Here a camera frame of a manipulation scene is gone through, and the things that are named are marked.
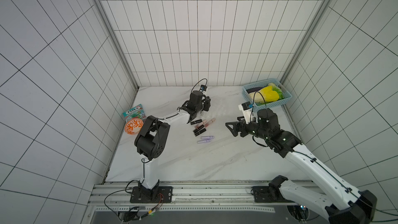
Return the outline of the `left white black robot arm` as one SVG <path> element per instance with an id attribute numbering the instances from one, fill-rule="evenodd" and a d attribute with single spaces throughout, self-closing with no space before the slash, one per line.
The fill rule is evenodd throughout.
<path id="1" fill-rule="evenodd" d="M 126 192 L 131 195 L 131 203 L 150 203 L 162 201 L 163 195 L 171 193 L 172 187 L 160 186 L 157 173 L 158 158 L 165 150 L 167 137 L 172 125 L 198 124 L 197 119 L 203 111 L 209 111 L 211 99 L 205 94 L 207 86 L 201 85 L 199 90 L 191 90 L 189 100 L 185 101 L 177 112 L 157 118 L 148 116 L 143 127 L 138 133 L 134 145 L 141 156 L 143 163 L 143 178 L 138 181 L 138 186 Z"/>

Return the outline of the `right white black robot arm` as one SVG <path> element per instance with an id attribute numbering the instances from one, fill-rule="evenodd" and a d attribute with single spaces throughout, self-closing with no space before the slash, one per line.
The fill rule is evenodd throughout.
<path id="1" fill-rule="evenodd" d="M 314 192 L 280 175 L 269 184 L 273 200 L 304 205 L 331 224 L 373 221 L 377 205 L 373 193 L 360 191 L 329 169 L 298 137 L 280 128 L 277 115 L 270 109 L 259 110 L 257 117 L 252 117 L 250 110 L 243 113 L 236 122 L 226 123 L 234 137 L 252 135 L 264 140 L 268 148 L 294 164 L 323 191 Z"/>

